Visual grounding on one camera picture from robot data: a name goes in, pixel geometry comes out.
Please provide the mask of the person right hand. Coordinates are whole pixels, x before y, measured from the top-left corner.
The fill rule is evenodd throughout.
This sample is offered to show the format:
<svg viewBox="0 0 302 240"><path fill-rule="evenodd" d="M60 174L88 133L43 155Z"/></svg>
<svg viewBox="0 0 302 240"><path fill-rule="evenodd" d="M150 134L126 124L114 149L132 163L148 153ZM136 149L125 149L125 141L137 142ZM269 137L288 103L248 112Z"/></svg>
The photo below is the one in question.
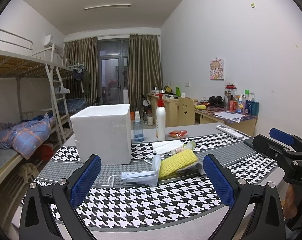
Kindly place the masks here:
<svg viewBox="0 0 302 240"><path fill-rule="evenodd" d="M295 191L294 186L290 184L285 194L283 202L283 212L286 219L291 219L297 215L298 209L295 204Z"/></svg>

